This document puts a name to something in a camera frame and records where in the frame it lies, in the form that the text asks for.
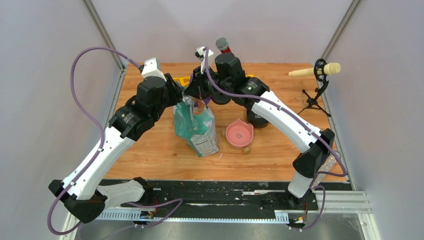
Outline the green pet food bag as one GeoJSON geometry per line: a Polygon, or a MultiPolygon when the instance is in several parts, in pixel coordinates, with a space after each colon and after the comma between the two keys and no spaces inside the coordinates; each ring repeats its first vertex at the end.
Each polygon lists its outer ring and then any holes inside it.
{"type": "Polygon", "coordinates": [[[198,157],[207,157],[219,151],[216,121],[204,101],[183,95],[182,102],[172,107],[175,134],[185,140],[198,157]]]}

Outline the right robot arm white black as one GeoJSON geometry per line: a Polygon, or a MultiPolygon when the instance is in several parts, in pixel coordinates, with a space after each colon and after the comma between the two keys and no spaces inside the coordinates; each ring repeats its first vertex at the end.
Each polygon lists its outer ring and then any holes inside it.
{"type": "Polygon", "coordinates": [[[319,168],[332,153],[335,134],[321,130],[287,107],[257,77],[247,76],[241,61],[233,53],[214,57],[201,47],[195,56],[201,61],[192,72],[192,80],[184,94],[202,100],[211,98],[217,105],[233,101],[265,119],[288,137],[300,151],[292,165],[294,176],[285,195],[286,204],[298,209],[306,201],[305,194],[316,179],[319,168]]]}

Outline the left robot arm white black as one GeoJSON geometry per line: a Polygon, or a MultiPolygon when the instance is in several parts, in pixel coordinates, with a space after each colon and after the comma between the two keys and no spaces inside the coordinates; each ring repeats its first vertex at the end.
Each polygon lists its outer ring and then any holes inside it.
{"type": "Polygon", "coordinates": [[[142,207],[153,201],[153,187],[142,177],[124,183],[101,185],[116,160],[160,119],[164,110],[182,102],[184,88],[169,73],[148,76],[136,94],[118,108],[103,137],[90,154],[64,180],[53,180],[48,188],[80,222],[95,220],[105,209],[126,203],[142,207]]]}

